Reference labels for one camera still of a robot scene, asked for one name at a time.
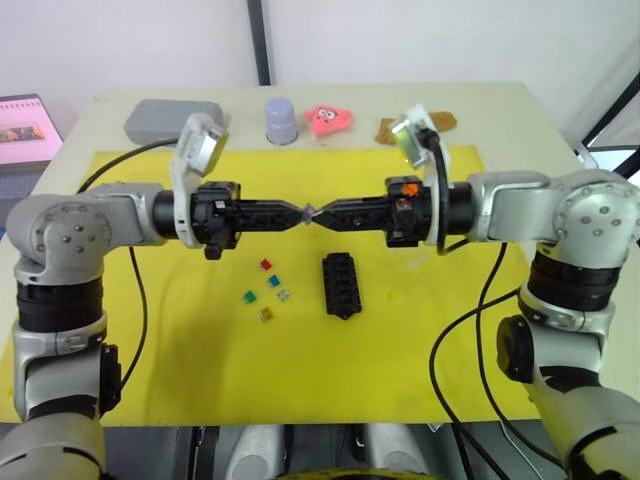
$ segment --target cable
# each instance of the cable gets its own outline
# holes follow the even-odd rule
[[[122,386],[120,387],[121,390],[124,390],[125,385],[129,381],[129,377],[131,377],[133,370],[138,364],[138,359],[142,354],[142,349],[144,348],[145,341],[147,340],[147,328],[149,326],[147,294],[144,291],[144,284],[142,283],[142,276],[140,275],[140,269],[138,268],[138,261],[136,260],[136,255],[133,251],[133,247],[129,247],[129,256],[131,257],[131,265],[133,265],[133,271],[136,274],[136,281],[138,282],[138,289],[140,290],[140,301],[142,303],[142,332],[140,333],[138,348],[136,349],[136,353],[133,356],[133,360],[131,360],[131,365],[129,365],[127,373],[125,373],[124,377],[122,378]]]
[[[158,148],[158,147],[166,147],[168,145],[175,145],[176,143],[178,143],[178,139],[177,138],[171,138],[169,140],[159,140],[157,142],[153,142],[153,143],[149,143],[147,145],[143,145],[142,147],[138,147],[138,148],[136,148],[134,150],[131,150],[130,152],[125,153],[124,155],[120,155],[119,157],[114,158],[110,162],[105,163],[102,167],[100,167],[98,170],[96,170],[89,178],[87,178],[84,181],[84,183],[82,185],[80,185],[80,188],[78,189],[78,193],[84,192],[104,172],[106,172],[107,170],[110,170],[111,168],[115,167],[119,163],[124,162],[125,160],[127,160],[127,159],[129,159],[131,157],[135,157],[136,155],[139,155],[140,153],[144,153],[144,152],[146,152],[148,150],[152,150],[152,149]]]
[[[502,243],[502,245],[500,246],[500,253],[498,254],[498,259],[496,260],[496,263],[493,266],[493,269],[491,270],[491,273],[489,274],[489,278],[493,278],[493,276],[495,276],[495,274],[497,273],[497,270],[500,267],[500,264],[502,263],[502,260],[504,258],[504,255],[505,255],[506,251],[507,251],[507,244],[506,243]],[[478,301],[478,306],[480,306],[480,305],[482,305],[484,303],[484,300],[485,300],[485,298],[487,296],[487,292],[489,291],[490,284],[491,284],[491,282],[487,282],[487,283],[484,284],[484,287],[482,288],[482,293],[480,294],[480,299]],[[505,426],[509,430],[511,430],[511,432],[513,432],[513,434],[516,437],[518,437],[518,439],[522,443],[524,443],[527,446],[527,448],[529,448],[532,452],[540,455],[545,460],[553,463],[554,465],[556,465],[556,466],[562,468],[562,470],[564,470],[564,467],[562,466],[562,463],[560,463],[560,460],[558,458],[554,457],[550,453],[546,452],[545,450],[541,449],[540,447],[538,447],[537,445],[532,443],[522,432],[520,432],[520,430],[518,430],[513,425],[513,423],[511,423],[511,421],[509,421],[509,419],[504,415],[504,413],[502,413],[502,410],[500,410],[500,407],[496,403],[496,400],[495,400],[493,394],[491,393],[491,388],[489,387],[489,382],[487,380],[487,374],[486,374],[486,371],[485,371],[485,368],[484,368],[484,353],[482,351],[481,319],[482,319],[482,312],[478,311],[476,313],[476,321],[475,321],[475,325],[476,325],[476,349],[477,349],[477,353],[478,353],[478,368],[480,370],[480,379],[482,380],[482,386],[484,387],[484,391],[487,394],[487,398],[489,399],[489,403],[491,403],[491,406],[493,407],[493,410],[496,412],[496,414],[498,415],[498,417],[500,418],[502,423],[504,423]]]
[[[540,472],[535,467],[535,465],[533,465],[533,463],[531,463],[531,460],[529,460],[527,458],[527,456],[524,454],[524,452],[522,450],[520,450],[520,447],[518,447],[518,445],[516,445],[516,442],[514,442],[513,439],[509,436],[509,434],[507,433],[507,429],[504,427],[504,423],[502,423],[502,422],[498,422],[498,423],[500,424],[500,430],[502,430],[502,435],[504,435],[504,438],[507,440],[507,442],[509,442],[511,444],[513,449],[516,452],[518,452],[518,455],[520,455],[522,457],[522,459],[526,462],[526,464],[529,465],[529,468],[531,468],[533,473],[535,473],[536,477],[538,477],[540,480],[544,480],[544,478],[542,478],[542,475],[540,475]]]
[[[434,131],[429,131],[429,140],[427,145],[433,152],[436,161],[436,175],[438,177],[438,235],[437,235],[437,251],[438,255],[446,255],[444,247],[445,238],[447,236],[447,227],[449,225],[449,181],[447,179],[447,168],[444,163],[444,156],[440,148],[440,137]]]
[[[177,138],[172,138],[169,140],[160,140],[158,142],[149,143],[147,145],[143,145],[142,147],[136,148],[127,152],[119,157],[114,158],[113,160],[105,163],[102,167],[96,170],[89,178],[87,178],[80,188],[78,188],[77,193],[82,193],[86,191],[102,174],[111,168],[115,167],[119,163],[124,162],[125,160],[135,157],[136,155],[146,152],[148,150],[164,147],[168,145],[174,145],[178,143]],[[142,355],[142,350],[144,349],[145,342],[147,340],[147,330],[149,328],[149,307],[147,305],[147,294],[144,289],[144,283],[142,282],[142,275],[140,275],[140,268],[138,267],[138,261],[136,259],[136,254],[133,247],[129,247],[129,257],[131,258],[131,265],[133,266],[133,272],[136,276],[136,282],[138,283],[138,290],[140,290],[140,302],[142,304],[142,332],[140,333],[140,340],[138,341],[138,347],[136,348],[136,353],[133,355],[133,360],[131,360],[131,364],[127,369],[127,372],[124,374],[122,378],[122,382],[120,384],[120,390],[124,390],[125,385],[129,381],[133,370],[136,368],[138,364],[138,360],[140,359],[140,355]]]
[[[436,397],[438,397],[438,401],[442,405],[442,408],[445,410],[445,412],[447,412],[447,415],[449,416],[449,418],[451,418],[451,421],[458,425],[460,433],[464,435],[464,437],[471,444],[471,446],[480,454],[480,456],[487,462],[487,464],[496,473],[496,475],[498,475],[498,477],[502,480],[510,480],[510,479],[507,476],[507,474],[504,473],[502,468],[500,468],[500,466],[496,463],[493,457],[482,447],[482,445],[480,445],[480,443],[475,439],[475,437],[471,434],[471,432],[469,432],[469,430],[467,430],[467,428],[460,422],[460,419],[456,416],[456,414],[453,412],[453,410],[447,403],[446,399],[444,398],[444,395],[440,390],[440,386],[438,385],[438,379],[436,377],[435,361],[436,361],[436,355],[438,353],[438,348],[440,347],[440,344],[454,328],[456,328],[458,325],[460,325],[469,317],[472,317],[473,315],[475,315],[478,311],[493,307],[494,305],[504,302],[505,300],[508,300],[511,297],[515,297],[518,294],[518,290],[519,289],[517,288],[514,290],[511,290],[510,292],[502,295],[501,297],[498,297],[495,300],[492,300],[480,307],[476,307],[473,310],[468,311],[461,317],[454,320],[440,333],[440,335],[438,335],[438,338],[436,338],[436,341],[433,344],[433,347],[431,348],[431,353],[429,354],[429,378],[431,379],[433,390],[436,394]]]
[[[464,238],[464,239],[460,240],[459,242],[456,242],[453,245],[450,245],[447,248],[445,248],[444,249],[444,253],[445,253],[445,255],[448,255],[449,253],[459,249],[460,247],[464,247],[468,243],[469,243],[469,240]]]
[[[464,473],[467,476],[467,480],[475,480],[475,476],[473,475],[473,470],[471,469],[471,462],[469,461],[469,455],[467,454],[467,449],[464,448],[464,443],[462,441],[462,436],[460,435],[460,429],[458,425],[453,423],[451,424],[451,431],[453,432],[453,438],[456,441],[456,446],[458,447],[458,453],[460,454],[460,460],[462,461],[462,468],[464,468]]]

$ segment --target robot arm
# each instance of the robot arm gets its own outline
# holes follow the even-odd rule
[[[537,241],[521,313],[498,329],[499,366],[525,385],[571,478],[640,478],[640,404],[598,382],[614,313],[609,299],[640,238],[640,192],[601,170],[554,179],[481,173],[449,184],[448,210],[434,208],[438,184],[430,176],[446,171],[429,168],[428,128],[415,109],[392,127],[409,162],[426,163],[424,180],[388,179],[387,195],[336,200],[313,221],[338,231],[381,229],[390,247],[433,245],[438,224],[470,242]]]
[[[225,139],[210,119],[189,119],[172,162],[174,191],[104,185],[78,195],[29,197],[11,211],[7,233],[21,253],[14,403],[25,423],[0,444],[2,478],[106,475],[99,418],[117,405],[121,391],[118,349],[104,343],[108,252],[180,238],[216,259],[235,248],[243,231],[300,223],[302,211],[286,202],[242,200],[232,182],[200,185]]]

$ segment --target pink toy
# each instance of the pink toy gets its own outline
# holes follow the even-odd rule
[[[304,116],[311,122],[311,131],[318,136],[344,130],[353,123],[351,110],[328,105],[318,105],[311,111],[306,110]]]

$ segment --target small cube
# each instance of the small cube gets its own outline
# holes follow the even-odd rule
[[[245,293],[242,296],[242,300],[244,301],[244,303],[253,303],[258,299],[258,297],[256,296],[255,293],[253,293],[252,290],[249,290],[247,293]]]
[[[266,258],[260,262],[260,270],[262,270],[263,272],[266,272],[270,268],[271,268],[271,263]]]
[[[273,312],[268,307],[263,308],[262,310],[260,310],[260,312],[258,312],[258,318],[260,319],[261,322],[266,322],[273,318]]]
[[[267,279],[267,282],[269,283],[270,287],[277,287],[278,285],[280,285],[280,279],[278,278],[277,275],[271,275]]]
[[[287,300],[289,300],[290,296],[291,296],[291,292],[286,288],[283,288],[278,292],[278,298],[280,299],[281,302],[286,302]]]

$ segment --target black block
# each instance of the black block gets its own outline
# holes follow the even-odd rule
[[[347,320],[362,311],[355,264],[348,253],[330,253],[322,260],[327,313]]]

